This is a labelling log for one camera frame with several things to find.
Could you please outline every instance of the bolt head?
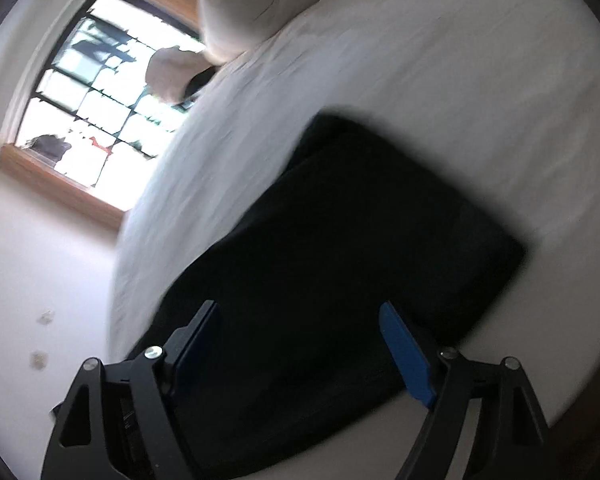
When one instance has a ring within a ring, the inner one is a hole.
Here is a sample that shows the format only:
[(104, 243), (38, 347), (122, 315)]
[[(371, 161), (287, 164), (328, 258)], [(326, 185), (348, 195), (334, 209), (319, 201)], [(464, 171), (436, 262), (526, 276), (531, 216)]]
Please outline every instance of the bolt head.
[(95, 357), (91, 357), (82, 364), (82, 368), (87, 372), (91, 372), (98, 367), (99, 362)]
[(449, 346), (447, 348), (443, 348), (440, 351), (440, 355), (442, 356), (443, 359), (446, 359), (447, 361), (451, 361), (451, 360), (455, 359), (456, 357), (458, 357), (458, 350), (456, 350), (455, 348), (451, 348), (451, 346)]
[(519, 370), (520, 369), (520, 361), (518, 361), (515, 357), (507, 357), (504, 359), (504, 365), (509, 370)]
[(147, 359), (157, 359), (162, 355), (162, 352), (163, 350), (159, 346), (149, 346), (149, 348), (144, 351), (144, 357)]

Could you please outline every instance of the white wall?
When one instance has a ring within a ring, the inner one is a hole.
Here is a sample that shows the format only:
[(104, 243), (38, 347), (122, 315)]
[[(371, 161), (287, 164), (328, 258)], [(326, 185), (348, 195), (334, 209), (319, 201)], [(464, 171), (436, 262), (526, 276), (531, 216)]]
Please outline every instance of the white wall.
[[(80, 4), (20, 0), (0, 27), (0, 138)], [(20, 480), (40, 478), (48, 412), (80, 363), (106, 355), (114, 251), (113, 233), (0, 174), (0, 454)], [(43, 326), (47, 310), (56, 316)], [(29, 366), (33, 351), (48, 352), (46, 369)]]
[(106, 355), (114, 251), (115, 234), (0, 174), (0, 454), (20, 480), (40, 478), (48, 412), (80, 363)]

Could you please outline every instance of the window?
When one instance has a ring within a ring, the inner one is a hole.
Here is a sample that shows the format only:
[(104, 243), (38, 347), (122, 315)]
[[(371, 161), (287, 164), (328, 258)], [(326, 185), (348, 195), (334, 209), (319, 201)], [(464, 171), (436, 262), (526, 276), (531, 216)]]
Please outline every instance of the window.
[(192, 105), (162, 104), (144, 83), (154, 52), (176, 45), (204, 49), (195, 32), (143, 0), (88, 0), (40, 73), (16, 146), (132, 208)]

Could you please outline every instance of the wooden frame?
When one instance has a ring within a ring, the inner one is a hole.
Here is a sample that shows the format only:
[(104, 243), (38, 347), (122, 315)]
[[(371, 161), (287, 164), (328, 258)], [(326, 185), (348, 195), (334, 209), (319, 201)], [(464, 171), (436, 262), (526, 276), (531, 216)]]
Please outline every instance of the wooden frame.
[(118, 231), (125, 212), (96, 197), (86, 186), (53, 170), (13, 144), (0, 149), (0, 170), (41, 195)]

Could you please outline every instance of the bed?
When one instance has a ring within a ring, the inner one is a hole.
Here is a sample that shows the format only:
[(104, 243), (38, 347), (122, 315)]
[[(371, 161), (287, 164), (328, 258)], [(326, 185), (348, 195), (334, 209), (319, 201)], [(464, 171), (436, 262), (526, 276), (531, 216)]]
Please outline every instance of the bed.
[[(528, 240), (522, 274), (461, 349), (517, 356), (555, 421), (600, 361), (600, 23), (583, 0), (321, 0), (226, 65), (122, 231), (110, 360), (324, 108), (383, 124)], [(253, 477), (394, 478), (424, 415), (401, 396)]]

